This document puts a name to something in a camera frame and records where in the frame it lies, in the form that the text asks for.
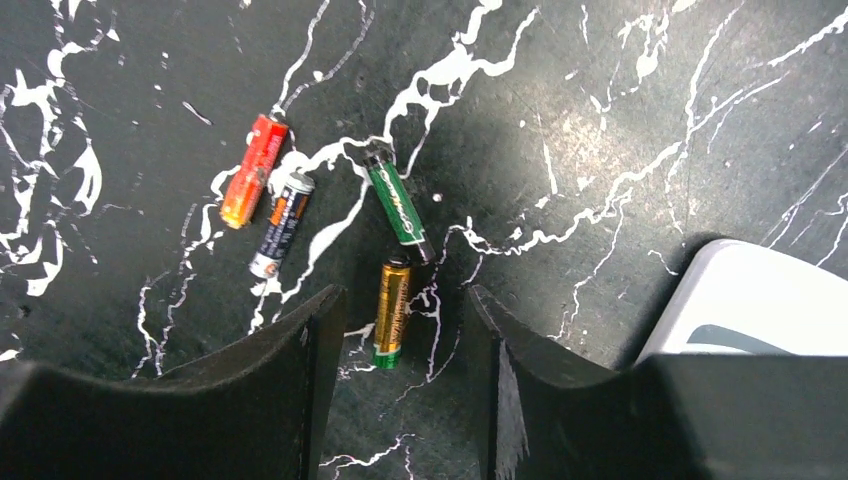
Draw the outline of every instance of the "gold battery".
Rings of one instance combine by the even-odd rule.
[[[406,256],[392,256],[383,264],[377,322],[374,327],[374,365],[395,368],[406,327],[406,302],[412,264]]]

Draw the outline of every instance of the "red battery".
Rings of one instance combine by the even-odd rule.
[[[250,223],[288,132],[288,126],[274,122],[265,115],[259,115],[256,119],[241,167],[230,181],[227,195],[221,204],[221,219],[228,226],[241,228]]]

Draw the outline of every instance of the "aa battery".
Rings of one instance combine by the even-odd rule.
[[[265,115],[256,119],[241,166],[221,203],[221,219],[228,226],[241,228],[250,222],[288,131]]]
[[[406,255],[392,256],[383,264],[374,328],[374,365],[377,368],[395,368],[400,358],[411,277],[412,264]]]
[[[369,152],[365,158],[365,167],[400,244],[420,263],[430,263],[436,252],[424,233],[418,212],[392,163],[391,152],[384,147]]]
[[[274,278],[289,252],[297,225],[303,217],[306,203],[315,181],[302,173],[292,173],[274,204],[270,225],[259,251],[250,262],[250,272],[259,278]]]

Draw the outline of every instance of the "dark countertop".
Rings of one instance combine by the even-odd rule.
[[[848,277],[844,1],[141,3],[0,15],[0,359],[154,377],[339,283],[325,476],[477,478],[468,284],[622,367],[708,240]],[[241,231],[217,203],[277,99],[278,175],[318,188],[264,285],[267,196]],[[439,252],[394,371],[365,337],[396,246],[353,168],[372,135]]]

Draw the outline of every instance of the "white device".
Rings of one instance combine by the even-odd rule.
[[[759,245],[710,242],[636,362],[655,353],[848,355],[848,281]]]

